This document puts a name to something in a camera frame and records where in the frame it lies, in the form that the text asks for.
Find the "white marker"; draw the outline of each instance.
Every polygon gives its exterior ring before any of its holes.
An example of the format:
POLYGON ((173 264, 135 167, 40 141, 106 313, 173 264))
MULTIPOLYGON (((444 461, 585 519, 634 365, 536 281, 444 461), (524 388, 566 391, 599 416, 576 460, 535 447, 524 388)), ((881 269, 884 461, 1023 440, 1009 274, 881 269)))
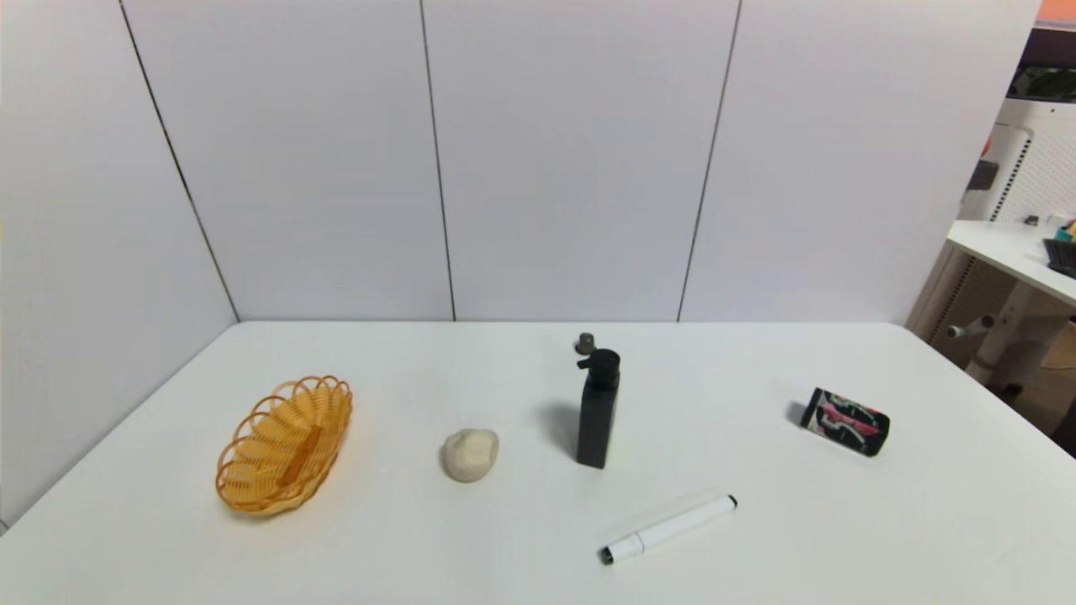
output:
POLYGON ((716 517, 720 517, 725 512, 732 512, 736 509, 736 498, 727 495, 706 504, 700 504, 694 508, 689 508, 679 515, 654 523, 646 530, 639 530, 626 538, 603 548, 601 562, 606 565, 612 565, 625 559, 631 559, 636 554, 646 552, 648 548, 653 548, 665 540, 694 530, 716 517))

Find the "wall seam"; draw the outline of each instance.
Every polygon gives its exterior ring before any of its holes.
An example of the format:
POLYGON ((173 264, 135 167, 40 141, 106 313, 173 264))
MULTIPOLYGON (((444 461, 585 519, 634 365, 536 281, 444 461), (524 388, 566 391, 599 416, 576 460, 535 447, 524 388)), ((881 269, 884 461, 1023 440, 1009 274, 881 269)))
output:
POLYGON ((710 165, 713 163, 713 147, 718 141, 718 125, 721 124, 721 110, 725 107, 725 90, 728 89, 728 73, 733 68, 733 52, 736 48, 736 32, 739 31, 740 11, 744 0, 736 3, 736 20, 733 24, 732 40, 728 41, 728 58, 725 60, 725 76, 721 82, 721 95, 718 97, 718 113, 713 118, 713 133, 710 135, 710 154, 706 158, 706 172, 703 174, 703 193, 698 198, 698 211, 695 213, 695 230, 691 234, 691 250, 688 252, 688 268, 683 273, 683 287, 680 290, 680 307, 676 312, 676 321, 683 315, 683 301, 688 296, 688 279, 691 277, 691 261, 695 256, 695 240, 698 239, 698 225, 703 220, 703 201, 706 200, 706 185, 710 181, 710 165))
POLYGON ((452 321, 456 321, 456 294, 452 289, 452 256, 449 253, 449 220, 444 212, 444 182, 441 179, 441 149, 437 141, 437 112, 434 111, 434 76, 429 69, 429 41, 426 38, 426 5, 419 0, 419 17, 422 22, 422 50, 426 56, 426 90, 429 92, 429 122, 434 128, 434 159, 437 161, 437 191, 441 199, 441 227, 444 229, 444 263, 449 270, 449 300, 452 304, 452 321))
POLYGON ((168 153, 172 155, 172 163, 175 165, 175 171, 180 175, 180 183, 183 185, 183 192, 187 196, 187 202, 190 205, 190 211, 195 215, 195 222, 198 223, 198 230, 201 231, 202 241, 206 242, 206 250, 209 251, 209 257, 213 261, 213 268, 216 269, 216 277, 221 280, 221 287, 224 289, 224 295, 228 298, 228 305, 231 307, 231 314, 236 316, 236 322, 239 323, 239 311, 236 310, 236 301, 231 298, 231 292, 228 291, 228 282, 224 281, 224 273, 221 271, 221 264, 216 261, 216 254, 213 252, 213 244, 209 242, 209 236, 206 235, 206 226, 202 224, 201 215, 198 214, 198 207, 195 206, 195 200, 190 196, 190 187, 187 186, 187 179, 183 175, 183 169, 180 168, 180 159, 175 156, 175 149, 172 146, 172 139, 168 136, 168 129, 165 128, 165 118, 160 115, 160 108, 157 107, 157 98, 153 94, 153 87, 150 85, 150 76, 145 73, 145 64, 142 62, 142 55, 138 51, 138 43, 134 42, 134 30, 131 29, 131 22, 127 18, 127 8, 124 6, 124 0, 118 0, 119 12, 124 15, 124 25, 127 26, 127 34, 131 39, 131 47, 134 48, 134 58, 138 59, 138 67, 142 71, 142 81, 145 82, 145 89, 150 93, 150 102, 153 103, 153 111, 157 114, 157 123, 160 124, 160 131, 165 135, 165 142, 168 144, 168 153))

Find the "wall panel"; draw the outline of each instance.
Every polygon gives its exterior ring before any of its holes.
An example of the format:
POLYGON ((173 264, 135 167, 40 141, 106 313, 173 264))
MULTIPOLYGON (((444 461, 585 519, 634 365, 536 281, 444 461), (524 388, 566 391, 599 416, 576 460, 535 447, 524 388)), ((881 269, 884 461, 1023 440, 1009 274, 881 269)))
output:
POLYGON ((240 318, 452 318, 417 1, 125 4, 240 318))
POLYGON ((235 315, 119 4, 9 0, 3 45, 0 518, 14 522, 235 315))
POLYGON ((745 0, 686 321, 903 323, 1037 0, 745 0))
POLYGON ((676 319, 736 9, 426 0, 459 319, 676 319))

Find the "bread basket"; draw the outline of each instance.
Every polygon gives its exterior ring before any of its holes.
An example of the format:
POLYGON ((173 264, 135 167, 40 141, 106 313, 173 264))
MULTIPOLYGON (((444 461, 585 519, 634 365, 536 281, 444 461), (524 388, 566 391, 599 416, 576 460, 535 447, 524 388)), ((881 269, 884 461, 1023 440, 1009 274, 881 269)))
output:
POLYGON ((261 399, 216 463, 216 493, 233 510, 275 515, 310 500, 336 462, 351 389, 332 376, 285 382, 261 399))

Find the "pen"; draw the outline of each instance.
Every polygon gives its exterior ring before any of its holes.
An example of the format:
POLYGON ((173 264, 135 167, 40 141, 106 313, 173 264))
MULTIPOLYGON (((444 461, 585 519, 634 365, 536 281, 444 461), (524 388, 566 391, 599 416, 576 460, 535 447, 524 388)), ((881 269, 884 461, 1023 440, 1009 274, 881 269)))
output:
POLYGON ((736 509, 738 503, 736 498, 724 495, 718 500, 700 504, 689 508, 683 512, 669 517, 668 519, 654 523, 646 530, 639 530, 632 535, 610 544, 601 549, 601 562, 612 565, 625 559, 631 559, 636 554, 641 554, 648 548, 653 548, 680 534, 694 530, 707 521, 720 517, 736 509))

